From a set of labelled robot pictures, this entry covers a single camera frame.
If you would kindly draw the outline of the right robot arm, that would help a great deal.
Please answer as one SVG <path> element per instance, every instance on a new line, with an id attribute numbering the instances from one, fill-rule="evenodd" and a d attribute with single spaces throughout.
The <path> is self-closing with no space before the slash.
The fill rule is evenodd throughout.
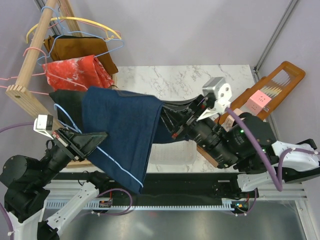
<path id="1" fill-rule="evenodd" d="M 298 144 L 278 141 L 269 123 L 250 113 L 236 115 L 230 102 L 213 94 L 187 101 L 167 101 L 160 118 L 175 140 L 193 140 L 219 169 L 238 171 L 229 191 L 235 197 L 274 183 L 303 182 L 320 175 L 312 139 Z"/>

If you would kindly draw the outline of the pink cube power socket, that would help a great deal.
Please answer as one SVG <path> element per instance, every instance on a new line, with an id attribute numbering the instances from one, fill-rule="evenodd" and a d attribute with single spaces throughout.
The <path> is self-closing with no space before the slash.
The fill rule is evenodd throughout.
<path id="1" fill-rule="evenodd" d="M 244 106 L 254 115 L 259 114 L 272 99 L 260 90 L 249 97 Z"/>

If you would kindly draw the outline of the brown wooden tray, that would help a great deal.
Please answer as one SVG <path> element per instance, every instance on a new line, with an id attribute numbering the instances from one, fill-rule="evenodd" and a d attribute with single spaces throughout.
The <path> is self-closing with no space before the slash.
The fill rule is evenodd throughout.
<path id="1" fill-rule="evenodd" d="M 260 113 L 257 115 L 254 114 L 264 121 L 291 93 L 305 75 L 306 72 L 303 69 L 289 61 L 284 61 L 268 76 L 262 77 L 254 86 L 246 89 L 231 103 L 230 108 L 233 111 L 235 109 L 240 109 L 243 112 L 250 112 L 245 107 L 245 103 L 250 96 L 252 96 L 257 90 L 260 90 L 271 98 L 271 101 Z"/>

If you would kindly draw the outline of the black jeans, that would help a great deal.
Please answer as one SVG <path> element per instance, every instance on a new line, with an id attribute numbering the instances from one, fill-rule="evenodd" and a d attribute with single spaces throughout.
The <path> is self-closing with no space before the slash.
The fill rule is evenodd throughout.
<path id="1" fill-rule="evenodd" d="M 62 89 L 49 93 L 49 96 L 54 103 L 60 105 L 69 114 L 75 125 L 82 132 L 84 131 L 82 120 L 82 100 L 85 94 L 85 91 Z"/>

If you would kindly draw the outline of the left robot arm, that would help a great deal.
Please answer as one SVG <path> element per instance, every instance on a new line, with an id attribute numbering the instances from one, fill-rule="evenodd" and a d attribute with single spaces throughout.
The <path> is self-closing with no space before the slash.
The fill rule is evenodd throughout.
<path id="1" fill-rule="evenodd" d="M 45 201 L 50 191 L 45 189 L 73 160 L 85 160 L 106 138 L 106 132 L 77 133 L 65 128 L 54 130 L 41 160 L 15 155 L 2 169 L 0 181 L 7 188 L 4 206 L 9 235 L 12 240 L 58 240 L 69 223 L 95 197 L 104 197 L 110 185 L 99 172 L 88 175 L 80 190 L 60 210 L 42 220 Z"/>

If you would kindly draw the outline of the brown trousers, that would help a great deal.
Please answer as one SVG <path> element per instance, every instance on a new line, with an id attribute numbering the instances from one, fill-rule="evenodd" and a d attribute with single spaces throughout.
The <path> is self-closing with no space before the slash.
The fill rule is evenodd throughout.
<path id="1" fill-rule="evenodd" d="M 80 58 L 89 55 L 97 56 L 109 75 L 118 73 L 109 49 L 103 39 L 97 37 L 76 37 L 63 35 L 49 36 L 43 41 L 45 49 L 50 53 L 53 61 Z"/>

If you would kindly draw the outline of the red white patterned trousers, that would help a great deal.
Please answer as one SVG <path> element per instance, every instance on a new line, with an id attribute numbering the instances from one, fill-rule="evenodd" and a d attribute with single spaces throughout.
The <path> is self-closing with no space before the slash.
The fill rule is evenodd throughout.
<path id="1" fill-rule="evenodd" d="M 44 63 L 42 67 L 47 83 L 54 91 L 85 92 L 90 87 L 107 89 L 114 84 L 112 77 L 94 55 Z"/>

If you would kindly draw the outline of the white plastic basket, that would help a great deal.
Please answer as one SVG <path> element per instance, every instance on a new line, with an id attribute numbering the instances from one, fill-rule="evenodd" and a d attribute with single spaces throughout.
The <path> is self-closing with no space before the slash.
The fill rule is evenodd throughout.
<path id="1" fill-rule="evenodd" d="M 153 144 L 149 163 L 155 165 L 190 165 L 197 158 L 197 145 L 194 141 L 179 141 Z"/>

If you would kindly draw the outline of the dark blue jeans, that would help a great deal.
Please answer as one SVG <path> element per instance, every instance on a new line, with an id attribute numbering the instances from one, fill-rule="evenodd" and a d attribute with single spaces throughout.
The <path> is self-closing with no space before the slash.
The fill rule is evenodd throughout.
<path id="1" fill-rule="evenodd" d="M 88 157 L 126 189 L 143 188 L 153 144 L 174 143 L 161 121 L 164 102 L 153 95 L 90 87 L 82 99 L 83 132 L 106 132 Z"/>

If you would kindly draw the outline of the yellow plastic hanger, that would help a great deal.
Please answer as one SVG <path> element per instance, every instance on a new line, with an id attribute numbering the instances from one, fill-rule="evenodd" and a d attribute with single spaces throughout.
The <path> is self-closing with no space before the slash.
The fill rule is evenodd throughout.
<path id="1" fill-rule="evenodd" d="M 85 19 L 85 18 L 80 18 L 80 17 L 71 17 L 71 16 L 67 16 L 67 17 L 53 17 L 50 19 L 50 22 L 53 21 L 66 21 L 66 20 L 70 20 L 70 21 L 76 21 L 76 22 L 80 22 L 80 23 L 84 23 L 90 26 L 94 26 L 97 27 L 101 30 L 104 30 L 105 34 L 106 34 L 106 39 L 107 40 L 111 40 L 111 39 L 119 39 L 121 40 L 121 34 L 118 31 L 115 31 L 113 29 L 111 29 L 110 27 L 103 25 L 101 23 L 89 20 L 89 19 Z"/>

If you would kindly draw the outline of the peach cube power socket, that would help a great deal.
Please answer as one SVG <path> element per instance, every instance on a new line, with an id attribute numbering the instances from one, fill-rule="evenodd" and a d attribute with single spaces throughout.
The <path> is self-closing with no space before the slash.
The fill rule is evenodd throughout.
<path id="1" fill-rule="evenodd" d="M 239 108 L 236 108 L 234 110 L 234 113 L 239 116 L 243 113 L 243 111 L 241 111 Z M 228 132 L 233 127 L 234 122 L 235 119 L 231 115 L 228 115 L 222 126 Z"/>

